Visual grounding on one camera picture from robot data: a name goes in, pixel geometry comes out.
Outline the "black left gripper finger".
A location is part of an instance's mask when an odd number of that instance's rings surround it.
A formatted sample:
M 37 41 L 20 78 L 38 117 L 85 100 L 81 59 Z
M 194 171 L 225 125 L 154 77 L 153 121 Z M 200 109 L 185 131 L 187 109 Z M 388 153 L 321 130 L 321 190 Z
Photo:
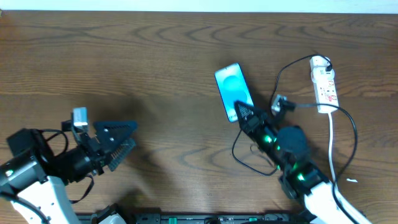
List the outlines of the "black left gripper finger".
M 136 146 L 133 139 L 129 138 L 122 142 L 122 144 L 111 154 L 111 161 L 108 168 L 111 172 L 115 171 L 118 165 L 129 155 L 129 153 Z
M 137 129 L 135 121 L 97 121 L 93 123 L 96 137 L 104 152 L 115 152 Z

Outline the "blue Galaxy smartphone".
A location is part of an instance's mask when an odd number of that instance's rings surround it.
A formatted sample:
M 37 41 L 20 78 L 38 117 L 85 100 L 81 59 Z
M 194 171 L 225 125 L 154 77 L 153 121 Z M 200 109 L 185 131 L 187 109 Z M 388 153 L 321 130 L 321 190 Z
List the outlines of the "blue Galaxy smartphone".
M 216 71 L 215 80 L 227 119 L 230 123 L 236 122 L 238 117 L 234 108 L 235 101 L 254 105 L 241 66 L 234 63 Z

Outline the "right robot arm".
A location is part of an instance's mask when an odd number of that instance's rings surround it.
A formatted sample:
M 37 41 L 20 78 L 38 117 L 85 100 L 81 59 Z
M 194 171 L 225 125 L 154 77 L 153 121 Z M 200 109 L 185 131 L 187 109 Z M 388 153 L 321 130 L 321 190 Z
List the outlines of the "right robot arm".
M 288 198 L 303 202 L 311 221 L 322 223 L 369 223 L 369 220 L 338 191 L 342 172 L 330 180 L 314 163 L 304 131 L 298 126 L 277 126 L 286 111 L 298 104 L 279 100 L 280 111 L 271 118 L 264 110 L 242 101 L 234 102 L 239 130 L 254 141 L 282 175 L 282 190 Z

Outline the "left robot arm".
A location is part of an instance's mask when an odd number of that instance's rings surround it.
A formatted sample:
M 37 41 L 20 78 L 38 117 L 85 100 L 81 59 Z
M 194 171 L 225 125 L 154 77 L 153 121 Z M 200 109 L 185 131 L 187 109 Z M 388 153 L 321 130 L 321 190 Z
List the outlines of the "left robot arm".
M 8 137 L 13 157 L 1 165 L 1 197 L 28 223 L 124 222 L 123 216 L 109 211 L 78 216 L 72 207 L 76 201 L 66 193 L 70 183 L 101 175 L 105 167 L 114 171 L 136 145 L 131 138 L 135 121 L 99 121 L 94 128 L 96 136 L 91 138 L 84 126 L 62 122 L 53 135 L 73 133 L 76 148 L 65 147 L 60 154 L 53 153 L 44 129 L 21 129 Z

